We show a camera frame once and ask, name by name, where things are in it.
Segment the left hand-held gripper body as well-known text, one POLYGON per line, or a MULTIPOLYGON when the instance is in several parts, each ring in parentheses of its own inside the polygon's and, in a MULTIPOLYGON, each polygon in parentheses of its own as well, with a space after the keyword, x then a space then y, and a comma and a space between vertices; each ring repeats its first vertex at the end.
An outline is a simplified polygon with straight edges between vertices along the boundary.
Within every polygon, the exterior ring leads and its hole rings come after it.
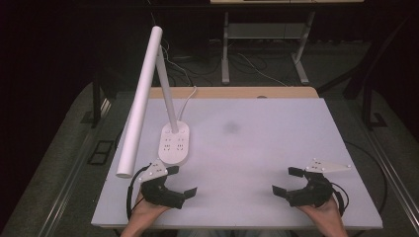
POLYGON ((138 180, 143 197, 150 203, 181 209, 185 202, 184 194, 169 190, 165 182, 167 175, 165 164, 156 159, 138 180))

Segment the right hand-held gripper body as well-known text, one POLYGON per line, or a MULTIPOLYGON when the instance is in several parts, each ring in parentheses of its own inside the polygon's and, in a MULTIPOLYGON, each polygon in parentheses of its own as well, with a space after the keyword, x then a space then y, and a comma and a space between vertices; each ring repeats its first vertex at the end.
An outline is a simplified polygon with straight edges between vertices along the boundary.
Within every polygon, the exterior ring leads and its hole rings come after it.
POLYGON ((349 171, 351 165, 342 165, 313 158, 304 168, 304 176, 307 184, 300 190, 287 191, 286 200, 290 206, 314 205, 320 207, 332 196, 338 199, 340 208, 346 208, 348 201, 343 201, 342 195, 334 189, 334 184, 330 182, 325 174, 334 172, 349 171))

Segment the person's right hand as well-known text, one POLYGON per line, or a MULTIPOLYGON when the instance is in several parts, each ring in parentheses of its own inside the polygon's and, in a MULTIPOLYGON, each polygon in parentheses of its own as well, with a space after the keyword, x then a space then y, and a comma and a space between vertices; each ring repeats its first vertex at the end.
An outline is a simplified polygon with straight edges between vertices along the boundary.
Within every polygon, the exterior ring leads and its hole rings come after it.
POLYGON ((320 207, 303 205, 297 209, 305 213, 318 229, 331 230, 342 225, 341 215, 333 197, 320 207))

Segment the person's left hand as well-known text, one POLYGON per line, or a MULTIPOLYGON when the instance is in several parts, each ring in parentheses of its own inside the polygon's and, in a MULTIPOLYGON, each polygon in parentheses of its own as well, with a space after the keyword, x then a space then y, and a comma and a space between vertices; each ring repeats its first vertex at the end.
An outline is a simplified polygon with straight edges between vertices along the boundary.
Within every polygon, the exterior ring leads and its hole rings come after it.
POLYGON ((167 206, 150 203, 142 193, 138 193, 129 221, 134 224, 150 226, 166 210, 168 210, 167 206))

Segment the white table mat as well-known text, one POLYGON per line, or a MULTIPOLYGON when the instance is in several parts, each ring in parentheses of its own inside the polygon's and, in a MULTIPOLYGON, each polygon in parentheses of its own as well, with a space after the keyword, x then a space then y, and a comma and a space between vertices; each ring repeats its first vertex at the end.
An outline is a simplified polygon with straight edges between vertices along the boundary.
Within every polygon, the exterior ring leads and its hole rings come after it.
POLYGON ((190 127, 190 148, 166 186, 197 188, 181 209, 170 209, 157 229, 310 229, 308 217, 272 192, 298 190, 313 158, 349 171, 327 174, 349 196, 343 220, 350 230, 380 228, 382 221, 322 99, 177 99, 190 127))

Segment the white desk lamp with sockets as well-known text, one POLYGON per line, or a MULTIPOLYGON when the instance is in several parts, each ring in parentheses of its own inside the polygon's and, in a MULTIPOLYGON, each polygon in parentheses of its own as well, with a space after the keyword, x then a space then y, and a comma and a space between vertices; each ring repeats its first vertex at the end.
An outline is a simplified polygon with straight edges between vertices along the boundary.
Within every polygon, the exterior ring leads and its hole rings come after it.
POLYGON ((186 160, 189 153, 190 129, 185 122, 180 121, 175 115, 162 46, 160 44, 162 35, 163 30, 160 27, 155 26, 152 28, 134 100, 126 122, 126 135, 116 172, 116 176, 119 178, 127 179, 133 176, 154 71, 158 73, 169 119, 169 122, 162 128, 158 146, 158 158, 167 165, 180 165, 186 160))

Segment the black metal stand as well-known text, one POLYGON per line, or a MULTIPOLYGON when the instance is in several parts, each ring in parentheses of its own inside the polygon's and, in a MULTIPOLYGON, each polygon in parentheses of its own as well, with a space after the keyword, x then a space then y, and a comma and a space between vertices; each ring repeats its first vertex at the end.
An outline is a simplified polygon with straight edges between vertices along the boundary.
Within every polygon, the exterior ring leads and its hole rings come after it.
POLYGON ((93 76, 93 121, 92 127, 96 127, 102 117, 102 103, 105 99, 112 99, 116 94, 116 71, 105 67, 97 71, 93 76))
POLYGON ((419 132, 419 14, 398 23, 380 22, 361 62, 317 92, 322 94, 344 81, 348 83, 343 92, 346 99, 363 96, 362 121, 368 128, 384 125, 382 118, 372 113, 373 92, 377 91, 409 129, 419 132))

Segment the black floor frame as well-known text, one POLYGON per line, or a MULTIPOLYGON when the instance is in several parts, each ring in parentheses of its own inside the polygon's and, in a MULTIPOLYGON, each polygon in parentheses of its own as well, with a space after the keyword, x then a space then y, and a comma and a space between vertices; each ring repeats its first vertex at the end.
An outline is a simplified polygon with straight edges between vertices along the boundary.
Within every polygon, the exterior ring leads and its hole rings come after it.
POLYGON ((105 165, 112 151, 113 144, 113 140, 99 140, 87 163, 95 166, 105 165))

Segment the aluminium floor rail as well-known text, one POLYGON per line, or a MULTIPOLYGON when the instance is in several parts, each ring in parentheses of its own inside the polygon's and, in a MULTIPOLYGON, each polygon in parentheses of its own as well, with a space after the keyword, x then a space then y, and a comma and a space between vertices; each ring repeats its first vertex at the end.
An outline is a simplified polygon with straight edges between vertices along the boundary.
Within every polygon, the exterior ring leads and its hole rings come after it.
POLYGON ((94 115, 105 116, 110 106, 108 99, 100 99, 98 105, 92 99, 76 99, 71 105, 39 168, 51 204, 37 237, 51 237, 55 231, 93 146, 98 124, 94 115))
POLYGON ((419 145, 409 135, 389 127, 365 127, 364 134, 406 217, 419 234, 419 145))

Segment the grey metal desk frame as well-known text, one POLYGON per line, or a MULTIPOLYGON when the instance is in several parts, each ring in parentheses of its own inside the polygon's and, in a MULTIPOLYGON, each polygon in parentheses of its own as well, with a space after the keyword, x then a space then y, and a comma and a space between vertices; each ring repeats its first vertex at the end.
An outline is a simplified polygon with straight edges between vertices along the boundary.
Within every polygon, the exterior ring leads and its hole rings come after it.
POLYGON ((225 12, 222 36, 221 83, 224 85, 230 83, 228 61, 228 43, 230 40, 298 40, 298 49, 291 54, 291 59, 300 83, 307 85, 309 79, 301 58, 314 18, 315 13, 310 12, 304 23, 234 23, 230 21, 229 13, 225 12))

